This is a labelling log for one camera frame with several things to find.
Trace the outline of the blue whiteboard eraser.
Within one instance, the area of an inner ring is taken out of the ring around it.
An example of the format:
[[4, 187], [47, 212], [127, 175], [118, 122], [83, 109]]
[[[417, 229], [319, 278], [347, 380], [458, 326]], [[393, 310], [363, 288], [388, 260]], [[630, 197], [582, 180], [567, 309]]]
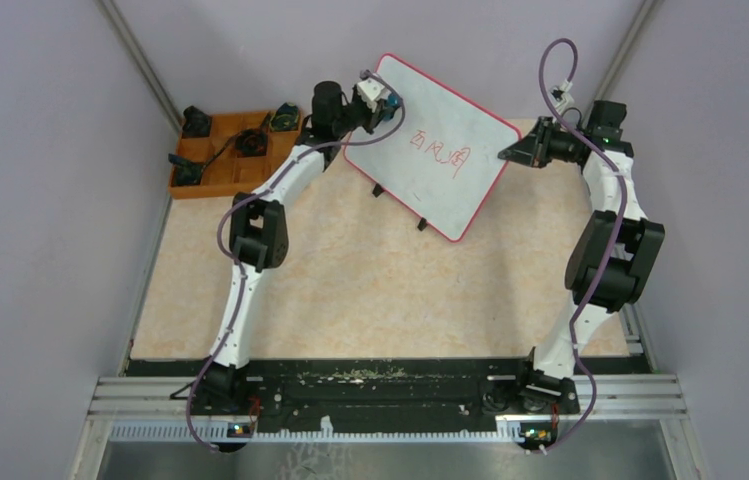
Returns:
[[391, 93], [384, 101], [383, 112], [385, 116], [392, 117], [395, 112], [398, 111], [402, 106], [401, 97], [395, 93]]

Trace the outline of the whiteboard with pink frame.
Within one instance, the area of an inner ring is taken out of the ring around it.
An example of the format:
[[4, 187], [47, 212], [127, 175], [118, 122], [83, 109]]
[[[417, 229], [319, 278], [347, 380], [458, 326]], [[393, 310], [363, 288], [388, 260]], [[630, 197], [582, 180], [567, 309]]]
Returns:
[[372, 136], [353, 132], [345, 158], [429, 227], [461, 241], [507, 167], [499, 152], [521, 131], [396, 55], [384, 54], [375, 72], [405, 106]]

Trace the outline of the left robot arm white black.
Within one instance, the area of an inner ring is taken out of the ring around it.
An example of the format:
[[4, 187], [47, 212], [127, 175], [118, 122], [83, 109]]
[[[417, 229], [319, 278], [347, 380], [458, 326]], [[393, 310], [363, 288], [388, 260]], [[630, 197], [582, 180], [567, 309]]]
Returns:
[[216, 231], [221, 252], [233, 262], [230, 292], [216, 340], [189, 387], [188, 414], [235, 414], [247, 406], [244, 369], [267, 285], [289, 252], [288, 208], [351, 145], [350, 133], [364, 130], [369, 145], [383, 141], [394, 132], [376, 134], [375, 128], [403, 111], [400, 94], [372, 72], [354, 85], [350, 99], [338, 83], [323, 81], [314, 87], [311, 113], [277, 171], [254, 191], [235, 195]]

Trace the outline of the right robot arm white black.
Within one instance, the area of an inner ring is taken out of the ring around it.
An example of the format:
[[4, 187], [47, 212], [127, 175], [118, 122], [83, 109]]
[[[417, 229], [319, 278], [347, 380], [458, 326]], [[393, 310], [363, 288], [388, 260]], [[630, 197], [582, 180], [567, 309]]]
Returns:
[[513, 398], [523, 412], [578, 412], [572, 376], [582, 350], [604, 322], [641, 297], [664, 242], [664, 226], [648, 219], [635, 193], [634, 150], [622, 138], [626, 116], [625, 104], [598, 100], [584, 125], [541, 117], [497, 155], [531, 168], [554, 160], [577, 165], [592, 208], [566, 265], [571, 297], [515, 376]]

